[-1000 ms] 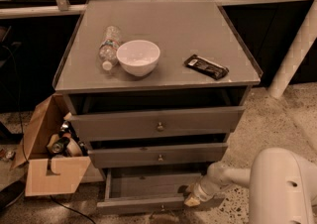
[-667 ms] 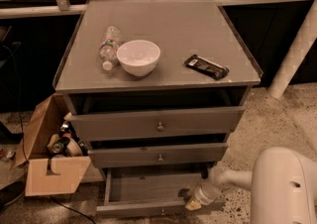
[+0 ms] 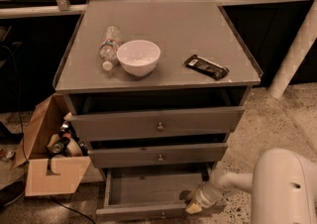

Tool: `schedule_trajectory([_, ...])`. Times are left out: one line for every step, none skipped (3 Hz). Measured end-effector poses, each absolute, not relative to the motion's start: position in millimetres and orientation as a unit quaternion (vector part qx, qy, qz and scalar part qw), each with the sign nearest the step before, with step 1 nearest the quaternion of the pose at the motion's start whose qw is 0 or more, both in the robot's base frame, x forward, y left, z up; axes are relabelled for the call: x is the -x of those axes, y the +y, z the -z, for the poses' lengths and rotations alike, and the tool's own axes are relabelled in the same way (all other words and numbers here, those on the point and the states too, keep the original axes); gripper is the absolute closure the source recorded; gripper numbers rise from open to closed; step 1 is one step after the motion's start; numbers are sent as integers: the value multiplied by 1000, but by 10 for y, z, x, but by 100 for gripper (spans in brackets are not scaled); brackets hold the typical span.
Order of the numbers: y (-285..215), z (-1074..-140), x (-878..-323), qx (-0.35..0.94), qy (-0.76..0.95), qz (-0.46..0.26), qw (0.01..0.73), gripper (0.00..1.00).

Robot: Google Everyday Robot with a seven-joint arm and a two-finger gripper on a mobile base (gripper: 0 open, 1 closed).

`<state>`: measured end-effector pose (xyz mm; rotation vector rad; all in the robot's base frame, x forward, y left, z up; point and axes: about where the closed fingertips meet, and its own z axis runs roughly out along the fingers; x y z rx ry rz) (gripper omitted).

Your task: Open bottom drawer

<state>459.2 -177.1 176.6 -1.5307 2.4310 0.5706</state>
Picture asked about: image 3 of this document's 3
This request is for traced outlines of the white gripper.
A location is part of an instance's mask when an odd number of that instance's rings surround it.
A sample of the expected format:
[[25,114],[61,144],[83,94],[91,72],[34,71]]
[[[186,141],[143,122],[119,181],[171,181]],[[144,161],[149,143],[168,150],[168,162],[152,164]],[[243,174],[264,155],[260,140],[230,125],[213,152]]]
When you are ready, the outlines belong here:
[[217,201],[229,195],[230,191],[219,190],[213,184],[204,182],[194,190],[192,199],[186,206],[185,211],[188,214],[200,213],[202,208],[210,208]]

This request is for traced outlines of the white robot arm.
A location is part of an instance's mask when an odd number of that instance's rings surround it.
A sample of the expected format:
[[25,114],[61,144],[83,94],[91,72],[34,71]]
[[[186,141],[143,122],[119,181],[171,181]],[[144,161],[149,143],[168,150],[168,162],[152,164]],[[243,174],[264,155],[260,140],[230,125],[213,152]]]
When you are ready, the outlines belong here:
[[317,165],[293,151],[265,151],[251,173],[213,169],[185,211],[199,213],[237,190],[252,196],[251,224],[317,224]]

